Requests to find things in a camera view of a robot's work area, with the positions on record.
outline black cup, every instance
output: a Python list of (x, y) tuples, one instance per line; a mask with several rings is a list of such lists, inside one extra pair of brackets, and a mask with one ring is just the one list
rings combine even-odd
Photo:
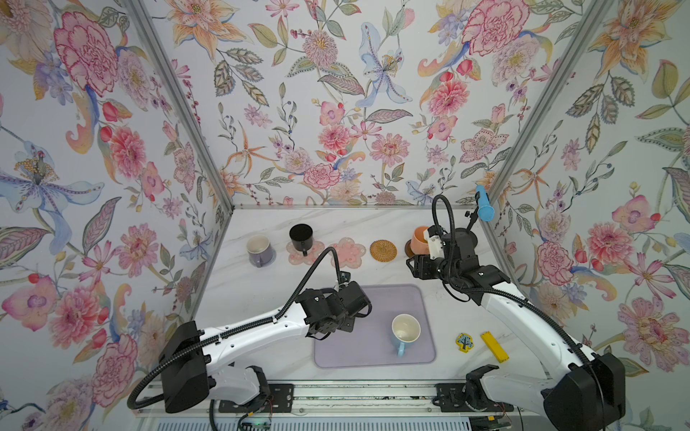
[(290, 239), (293, 241), (293, 246), (298, 252), (302, 252), (304, 256), (311, 250), (314, 245), (314, 231), (311, 226), (306, 224), (294, 225), (290, 229)]

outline mug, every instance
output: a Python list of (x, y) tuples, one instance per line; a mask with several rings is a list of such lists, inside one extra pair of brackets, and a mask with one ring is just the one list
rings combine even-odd
[(405, 354), (405, 346), (417, 341), (422, 333), (422, 327), (417, 319), (409, 314), (399, 314), (391, 324), (393, 330), (393, 344), (397, 346), (397, 355)]
[(247, 241), (249, 263), (257, 268), (270, 265), (275, 260), (275, 250), (266, 235), (254, 235)]
[(410, 249), (414, 254), (429, 254), (429, 244), (424, 239), (424, 233), (429, 229), (428, 226), (420, 226), (415, 229), (415, 233), (412, 235), (412, 242), (410, 243)]
[(293, 242), (293, 246), (295, 246), (295, 250), (302, 252), (304, 256), (309, 254), (309, 250), (311, 250), (314, 245), (313, 235), (314, 231), (311, 226), (303, 223), (294, 225), (290, 229), (290, 239)]

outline purple mug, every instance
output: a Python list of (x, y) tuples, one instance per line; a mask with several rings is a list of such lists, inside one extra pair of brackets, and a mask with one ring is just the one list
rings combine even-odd
[(257, 268), (270, 265), (275, 260), (275, 250), (266, 235), (254, 235), (247, 241), (249, 263)]

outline light blue mug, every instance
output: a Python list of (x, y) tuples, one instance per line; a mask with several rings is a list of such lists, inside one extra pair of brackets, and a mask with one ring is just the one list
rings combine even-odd
[(393, 344), (397, 346), (397, 355), (405, 354), (405, 346), (417, 341), (422, 333), (422, 327), (417, 319), (409, 314), (399, 314), (391, 324)]

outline pink flower-shaped coaster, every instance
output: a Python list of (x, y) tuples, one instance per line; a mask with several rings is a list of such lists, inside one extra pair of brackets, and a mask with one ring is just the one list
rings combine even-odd
[(288, 242), (288, 245), (285, 247), (285, 249), (288, 250), (288, 253), (290, 253), (288, 260), (291, 264), (299, 265), (301, 263), (306, 263), (307, 265), (311, 265), (314, 263), (316, 258), (319, 257), (319, 254), (326, 249), (326, 247), (321, 241), (314, 241), (314, 245), (311, 246), (311, 249), (309, 249), (309, 252), (306, 256), (304, 256), (302, 252), (298, 252), (297, 249), (295, 249), (292, 241)]
[[(352, 238), (343, 238), (337, 244), (330, 244), (329, 247), (335, 248), (338, 253), (338, 263), (340, 267), (352, 269), (362, 266), (362, 256), (366, 254), (366, 247), (362, 244), (355, 244)], [(335, 259), (331, 257), (331, 265), (335, 267)]]

